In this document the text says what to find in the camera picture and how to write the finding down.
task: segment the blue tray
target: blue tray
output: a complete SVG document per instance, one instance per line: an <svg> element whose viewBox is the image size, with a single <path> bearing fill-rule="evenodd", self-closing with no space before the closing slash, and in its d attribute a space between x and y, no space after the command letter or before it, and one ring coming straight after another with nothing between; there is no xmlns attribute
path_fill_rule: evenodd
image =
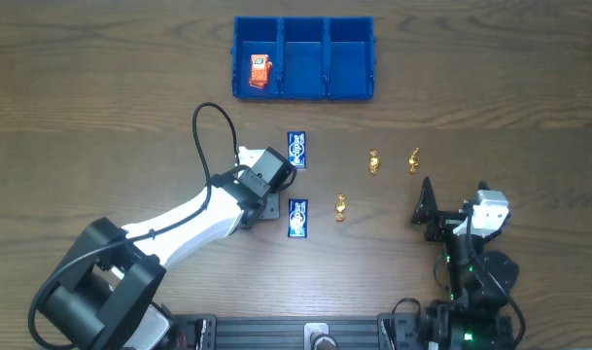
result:
<svg viewBox="0 0 592 350"><path fill-rule="evenodd" d="M362 100L375 86L373 17L236 17L233 95L257 99ZM250 87L250 56L272 62L265 88Z"/></svg>

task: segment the tabletop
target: tabletop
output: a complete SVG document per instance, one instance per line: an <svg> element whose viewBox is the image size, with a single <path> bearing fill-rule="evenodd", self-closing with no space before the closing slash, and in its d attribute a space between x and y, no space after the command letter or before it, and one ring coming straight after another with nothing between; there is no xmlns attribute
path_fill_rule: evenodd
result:
<svg viewBox="0 0 592 350"><path fill-rule="evenodd" d="M373 98L233 98L235 16L374 17ZM486 180L510 203L486 248L520 266L520 347L592 347L592 1L8 0L0 349L37 348L27 308L84 227L141 222L200 192L190 121L204 101L227 110L249 149L285 153L287 132L305 130L308 167L282 194L280 219L203 247L168 271L157 302L218 316L375 316L403 297L448 299L432 276L441 246L410 213L425 176L445 210ZM211 171L231 168L220 114L203 110L198 125ZM287 237L290 197L309 200L306 240ZM63 340L42 317L37 326Z"/></svg>

